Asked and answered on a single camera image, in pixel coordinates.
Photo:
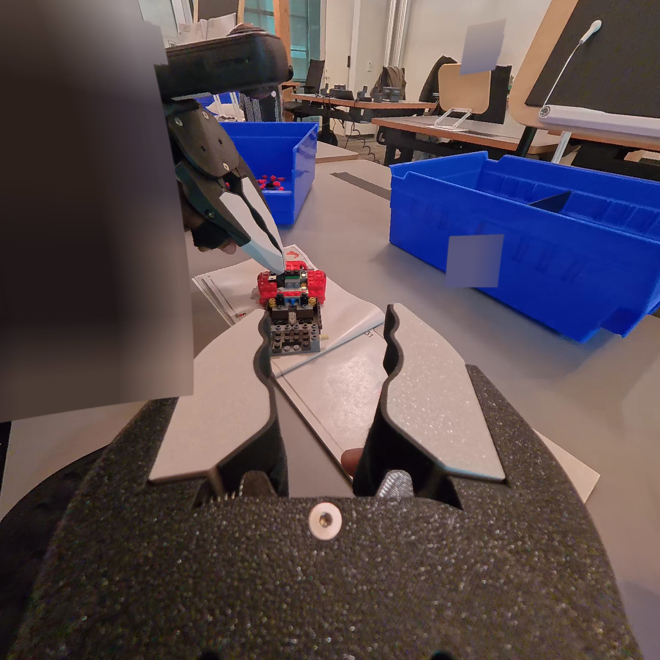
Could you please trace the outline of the red and black lego car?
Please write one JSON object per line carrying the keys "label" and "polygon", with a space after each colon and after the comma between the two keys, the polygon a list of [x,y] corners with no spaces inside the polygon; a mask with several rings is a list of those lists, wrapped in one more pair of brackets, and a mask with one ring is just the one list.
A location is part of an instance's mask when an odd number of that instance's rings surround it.
{"label": "red and black lego car", "polygon": [[312,354],[321,350],[322,306],[326,274],[304,260],[290,260],[281,274],[265,271],[257,278],[260,305],[271,328],[271,356]]}

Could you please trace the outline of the person's left hand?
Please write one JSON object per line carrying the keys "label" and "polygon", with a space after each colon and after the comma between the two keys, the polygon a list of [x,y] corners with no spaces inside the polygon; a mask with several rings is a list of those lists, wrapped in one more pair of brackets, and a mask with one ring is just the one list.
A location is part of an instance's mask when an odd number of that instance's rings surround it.
{"label": "person's left hand", "polygon": [[237,250],[234,235],[231,233],[230,214],[225,210],[215,209],[214,212],[200,213],[198,208],[187,198],[187,188],[177,178],[177,192],[181,206],[181,214],[186,232],[191,233],[194,246],[200,252],[220,250],[232,255]]}

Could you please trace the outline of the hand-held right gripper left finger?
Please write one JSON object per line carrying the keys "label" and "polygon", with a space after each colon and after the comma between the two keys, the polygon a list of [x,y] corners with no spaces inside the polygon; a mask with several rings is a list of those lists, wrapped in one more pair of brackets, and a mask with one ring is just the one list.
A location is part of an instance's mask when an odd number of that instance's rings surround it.
{"label": "hand-held right gripper left finger", "polygon": [[201,498],[288,496],[270,342],[256,310],[194,359],[194,392],[176,403],[150,483],[201,479]]}

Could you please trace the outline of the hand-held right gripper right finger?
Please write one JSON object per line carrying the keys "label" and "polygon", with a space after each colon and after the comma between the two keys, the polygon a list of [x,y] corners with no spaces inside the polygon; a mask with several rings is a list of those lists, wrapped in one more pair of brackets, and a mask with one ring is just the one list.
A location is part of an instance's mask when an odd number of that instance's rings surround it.
{"label": "hand-held right gripper right finger", "polygon": [[404,305],[387,307],[385,381],[353,477],[359,497],[457,498],[451,479],[501,485],[506,474],[465,360]]}

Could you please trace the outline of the lego instruction booklet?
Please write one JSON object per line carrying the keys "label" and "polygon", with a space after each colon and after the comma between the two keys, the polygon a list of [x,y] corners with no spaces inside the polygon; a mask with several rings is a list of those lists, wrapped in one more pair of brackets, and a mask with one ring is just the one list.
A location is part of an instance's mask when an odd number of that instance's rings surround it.
{"label": "lego instruction booklet", "polygon": [[[263,307],[254,260],[193,277],[197,288],[230,326]],[[272,359],[276,381],[320,441],[339,462],[346,450],[363,448],[386,378],[385,314],[376,305],[326,278],[321,330],[329,338],[321,351],[301,358]],[[583,502],[600,474],[537,433],[562,466]]]}

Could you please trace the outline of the grey tape strip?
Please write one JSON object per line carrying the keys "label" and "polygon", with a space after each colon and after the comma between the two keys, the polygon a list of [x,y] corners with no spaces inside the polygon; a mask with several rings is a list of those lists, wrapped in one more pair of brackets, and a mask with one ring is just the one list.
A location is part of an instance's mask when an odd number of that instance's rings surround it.
{"label": "grey tape strip", "polygon": [[368,181],[364,178],[358,177],[350,172],[331,172],[331,176],[355,186],[363,191],[374,194],[382,199],[390,200],[392,191],[390,188],[377,185],[371,181]]}

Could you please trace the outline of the small wooden board on stand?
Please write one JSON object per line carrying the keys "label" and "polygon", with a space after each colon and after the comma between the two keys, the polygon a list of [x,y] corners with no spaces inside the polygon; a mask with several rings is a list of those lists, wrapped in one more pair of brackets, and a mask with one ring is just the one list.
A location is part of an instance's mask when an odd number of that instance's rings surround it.
{"label": "small wooden board on stand", "polygon": [[466,131],[461,124],[483,114],[491,100],[491,71],[461,73],[460,63],[446,63],[438,70],[438,104],[443,113],[434,125],[453,132]]}

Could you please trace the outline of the blue divided plastic bin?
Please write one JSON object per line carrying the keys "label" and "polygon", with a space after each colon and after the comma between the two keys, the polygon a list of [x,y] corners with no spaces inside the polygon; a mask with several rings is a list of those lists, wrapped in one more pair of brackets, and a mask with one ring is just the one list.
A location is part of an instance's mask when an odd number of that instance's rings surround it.
{"label": "blue divided plastic bin", "polygon": [[578,342],[659,308],[659,182],[487,152],[391,167],[390,242],[446,270],[450,237],[503,235],[481,291]]}

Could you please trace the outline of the white bar lamp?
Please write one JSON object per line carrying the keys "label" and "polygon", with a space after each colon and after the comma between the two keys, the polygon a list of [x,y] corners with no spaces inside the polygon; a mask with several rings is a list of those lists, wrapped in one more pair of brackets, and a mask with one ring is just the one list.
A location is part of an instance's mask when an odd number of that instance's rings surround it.
{"label": "white bar lamp", "polygon": [[541,107],[539,119],[549,125],[610,131],[626,135],[659,136],[659,119],[646,116],[550,104]]}

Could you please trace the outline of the tilted wooden-edged black board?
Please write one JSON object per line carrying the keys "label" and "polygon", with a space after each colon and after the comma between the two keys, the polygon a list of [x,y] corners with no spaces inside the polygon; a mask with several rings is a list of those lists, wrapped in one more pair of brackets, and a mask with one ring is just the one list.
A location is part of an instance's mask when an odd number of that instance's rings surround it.
{"label": "tilted wooden-edged black board", "polygon": [[659,118],[659,2],[551,1],[516,74],[509,109],[520,124],[577,139],[659,151],[659,137],[549,125],[539,111],[591,23],[601,29],[573,55],[549,104]]}

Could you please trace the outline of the black dimpled cushion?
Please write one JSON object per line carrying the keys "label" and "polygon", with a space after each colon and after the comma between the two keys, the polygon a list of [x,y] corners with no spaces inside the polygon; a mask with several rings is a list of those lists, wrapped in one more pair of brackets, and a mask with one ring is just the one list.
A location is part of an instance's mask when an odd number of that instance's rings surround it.
{"label": "black dimpled cushion", "polygon": [[43,480],[1,521],[2,659],[16,638],[50,540],[80,483],[103,451],[93,451]]}

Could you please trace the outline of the wooden office desk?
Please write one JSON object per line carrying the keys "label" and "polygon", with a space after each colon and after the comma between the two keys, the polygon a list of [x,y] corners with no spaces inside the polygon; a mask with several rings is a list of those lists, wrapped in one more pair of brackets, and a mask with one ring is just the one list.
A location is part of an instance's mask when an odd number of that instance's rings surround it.
{"label": "wooden office desk", "polygon": [[307,103],[316,103],[322,106],[336,106],[339,108],[358,108],[360,110],[371,110],[371,111],[401,111],[401,110],[412,110],[422,112],[427,110],[433,110],[436,107],[436,103],[426,103],[426,102],[374,102],[366,100],[344,100],[334,97],[324,97],[318,95],[305,95],[305,94],[293,94],[292,100],[296,102],[307,102]]}
{"label": "wooden office desk", "polygon": [[514,153],[521,143],[524,125],[507,118],[503,124],[493,124],[473,120],[464,121],[459,127],[465,131],[449,131],[444,125],[435,125],[434,116],[412,116],[394,118],[374,118],[371,122],[382,128],[410,133],[412,136],[421,134],[441,139],[453,139],[464,143],[481,145]]}

